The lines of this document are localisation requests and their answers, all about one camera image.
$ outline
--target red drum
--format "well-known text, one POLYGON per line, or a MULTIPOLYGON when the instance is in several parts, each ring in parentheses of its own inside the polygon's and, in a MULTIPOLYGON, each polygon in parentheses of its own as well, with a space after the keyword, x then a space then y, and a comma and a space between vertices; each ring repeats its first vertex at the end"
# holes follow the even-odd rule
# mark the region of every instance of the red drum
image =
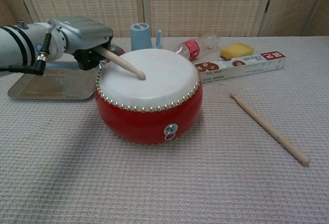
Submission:
POLYGON ((105 124, 133 143, 157 144, 185 133, 202 104, 202 84, 193 63, 163 49, 121 55, 141 70, 138 79, 113 62, 99 72, 96 103, 105 124))

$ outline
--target clear plastic bottle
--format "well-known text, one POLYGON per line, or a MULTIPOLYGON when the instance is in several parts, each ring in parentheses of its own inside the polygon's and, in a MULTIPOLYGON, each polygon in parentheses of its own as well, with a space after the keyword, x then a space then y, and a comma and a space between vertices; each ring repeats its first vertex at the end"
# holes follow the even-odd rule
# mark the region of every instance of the clear plastic bottle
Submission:
POLYGON ((178 44, 173 51, 188 60, 202 57, 215 50, 220 51, 219 38, 215 33, 206 33, 199 38, 189 39, 178 44))

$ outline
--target table surface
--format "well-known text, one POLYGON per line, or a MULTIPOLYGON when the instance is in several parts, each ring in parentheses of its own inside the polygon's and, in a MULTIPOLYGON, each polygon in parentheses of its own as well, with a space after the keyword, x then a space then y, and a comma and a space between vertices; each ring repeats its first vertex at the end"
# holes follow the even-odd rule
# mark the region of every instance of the table surface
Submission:
MULTIPOLYGON (((186 38, 164 38, 172 49, 186 38)), ((130 39, 114 43, 130 51, 130 39)), ((283 69, 204 84, 180 138, 135 145, 84 101, 14 100, 1 78, 1 223, 329 223, 329 37, 222 38, 283 69), (310 158, 303 167, 229 97, 310 158)), ((214 60, 208 55, 199 61, 214 60)), ((60 60, 71 61, 71 56, 60 60)))

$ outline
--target wooden drumstick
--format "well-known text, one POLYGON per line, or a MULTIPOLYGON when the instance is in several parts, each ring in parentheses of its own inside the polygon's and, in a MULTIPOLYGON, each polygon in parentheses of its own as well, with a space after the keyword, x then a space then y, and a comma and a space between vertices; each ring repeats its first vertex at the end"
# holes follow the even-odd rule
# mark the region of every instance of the wooden drumstick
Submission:
POLYGON ((121 58, 120 56, 117 56, 116 54, 112 53, 111 51, 107 50, 106 48, 103 48, 102 46, 98 46, 98 47, 94 48, 93 51, 99 53, 101 56, 109 59, 110 61, 121 66, 122 68, 126 69, 127 71, 135 74, 139 79, 141 79, 141 80, 146 79, 144 72, 136 69, 129 62, 125 61, 123 58, 121 58))
POLYGON ((290 152, 303 166, 308 166, 310 159, 294 146, 287 138, 279 133, 269 122, 261 117, 249 104, 243 101, 236 94, 231 93, 230 97, 235 99, 238 105, 244 109, 257 123, 262 126, 272 137, 274 137, 288 152, 290 152))

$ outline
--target white drumhead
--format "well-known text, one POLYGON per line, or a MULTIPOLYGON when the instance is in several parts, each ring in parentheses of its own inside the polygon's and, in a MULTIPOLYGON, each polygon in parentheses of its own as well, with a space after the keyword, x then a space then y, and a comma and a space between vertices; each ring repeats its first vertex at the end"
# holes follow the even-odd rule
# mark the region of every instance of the white drumhead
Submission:
POLYGON ((138 79, 113 62, 103 66, 98 86, 104 97, 121 107, 144 107, 179 104, 194 93, 198 86, 198 71, 183 56, 164 49, 142 49, 121 55, 141 70, 146 80, 138 79))

